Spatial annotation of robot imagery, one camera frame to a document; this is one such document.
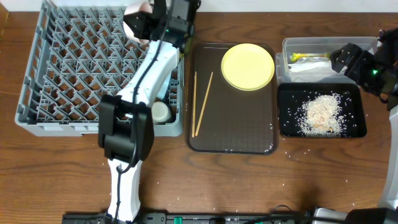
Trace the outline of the white bowl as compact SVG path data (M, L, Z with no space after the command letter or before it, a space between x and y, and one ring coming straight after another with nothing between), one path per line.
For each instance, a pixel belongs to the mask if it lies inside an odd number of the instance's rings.
M142 2L142 3L133 3L133 4L129 5L126 8L126 10L124 11L124 18L126 18L127 15L134 14L136 12L141 12L141 11L152 13L153 9L147 1ZM143 45L149 43L149 40L147 40L147 39L138 39L137 37L135 37L133 31L131 30L131 28L128 27L126 22L123 22L123 28L124 28L124 33L128 39L131 39L131 40L133 40L137 43L143 44Z

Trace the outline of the white paper napkin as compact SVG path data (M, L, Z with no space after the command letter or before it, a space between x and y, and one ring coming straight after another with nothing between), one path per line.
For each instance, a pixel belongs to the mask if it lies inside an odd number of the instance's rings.
M330 72L332 71L331 62L327 61L316 61L316 62L299 62L291 63L288 65L288 71L290 73L300 72Z

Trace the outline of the green snack wrapper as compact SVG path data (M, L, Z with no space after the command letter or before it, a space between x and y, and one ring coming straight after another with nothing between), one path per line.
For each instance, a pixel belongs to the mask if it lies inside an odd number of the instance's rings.
M293 53L290 56L292 63L296 62L307 62L307 61L318 61L318 60L329 60L330 53Z

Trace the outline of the white cup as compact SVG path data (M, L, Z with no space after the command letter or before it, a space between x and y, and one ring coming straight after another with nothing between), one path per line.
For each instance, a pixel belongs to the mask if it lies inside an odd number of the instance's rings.
M161 101L156 101L152 105L152 119L155 123L167 123L172 119L172 113L169 107L161 102Z

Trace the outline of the light blue bowl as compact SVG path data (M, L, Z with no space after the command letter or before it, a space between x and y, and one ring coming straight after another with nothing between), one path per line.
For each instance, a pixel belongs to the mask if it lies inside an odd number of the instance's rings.
M167 95L167 92L169 89L170 79L171 79L171 74L169 74L168 77L165 79L165 81L163 82L163 84L157 94L157 98L161 101L164 101L164 99L166 98L166 95Z

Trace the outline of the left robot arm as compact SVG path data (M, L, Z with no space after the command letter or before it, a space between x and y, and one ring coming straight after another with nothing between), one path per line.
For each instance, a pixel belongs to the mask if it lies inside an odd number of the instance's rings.
M131 4L124 11L126 37L149 48L131 81L99 103L98 145L111 171L105 223L132 223L140 210L141 167L154 143L152 106L166 78L190 51L200 6L200 0L159 0Z

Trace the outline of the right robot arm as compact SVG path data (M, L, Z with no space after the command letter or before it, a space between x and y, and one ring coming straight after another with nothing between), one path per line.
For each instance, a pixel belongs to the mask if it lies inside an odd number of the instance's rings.
M380 30L381 45L371 54L348 43L330 54L331 67L387 105L391 150L386 183L377 208L350 211L344 223L397 223L397 29Z

